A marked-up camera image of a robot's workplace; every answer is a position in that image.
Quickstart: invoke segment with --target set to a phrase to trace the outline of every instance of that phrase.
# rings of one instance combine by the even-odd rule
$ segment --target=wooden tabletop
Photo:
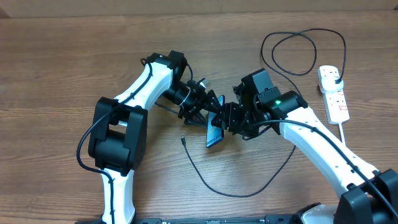
[[[351,116],[344,124],[347,145],[381,171],[398,170],[397,21],[397,11],[0,20],[0,223],[73,223],[101,216],[101,177],[80,168],[76,145],[98,99],[120,94],[141,74],[140,58],[183,52],[195,79],[209,79],[217,95],[236,101],[232,86],[264,67],[261,42],[276,31],[322,27],[343,34]],[[318,49],[315,69],[290,78],[338,136],[337,127],[326,122],[317,68],[341,69],[343,44],[329,32],[308,36]],[[267,60],[281,38],[269,38]],[[275,57],[284,68],[304,72],[313,48],[296,37],[281,44]],[[270,76],[282,92],[293,90],[280,75]],[[292,213],[313,202],[337,203],[329,183],[299,150],[263,193],[251,198],[214,194],[189,162],[181,135],[203,178],[217,190],[238,195],[260,189],[293,145],[269,131],[252,141],[226,133],[223,142],[207,149],[205,131],[162,108],[150,110],[147,150],[134,174],[139,218],[253,217]],[[87,144],[83,161],[93,166],[86,149]]]

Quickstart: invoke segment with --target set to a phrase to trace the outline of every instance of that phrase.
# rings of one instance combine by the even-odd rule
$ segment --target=robotic hand
[[[113,200],[112,183],[102,175],[105,211],[101,222],[135,222],[134,170],[146,149],[147,112],[163,95],[179,105],[178,117],[185,118],[185,124],[206,127],[207,121],[200,111],[207,110],[216,113],[209,121],[213,126],[249,138],[259,135],[260,126],[271,125],[276,133],[303,151],[340,198],[338,207],[312,206],[292,215],[289,222],[277,219],[275,223],[398,223],[393,216],[394,209],[398,209],[398,175],[393,170],[380,173],[351,152],[321,124],[300,95],[294,91],[281,94],[264,69],[242,78],[242,83],[233,88],[238,103],[220,105],[213,90],[205,92],[203,80],[180,81],[187,66],[182,53],[152,54],[145,61],[142,75],[124,93],[113,100],[102,97],[95,108],[96,125],[88,153],[95,158],[95,166],[113,178],[114,185]],[[131,100],[118,104],[128,100],[133,92],[136,94]],[[109,124],[126,126],[126,133],[111,130]]]

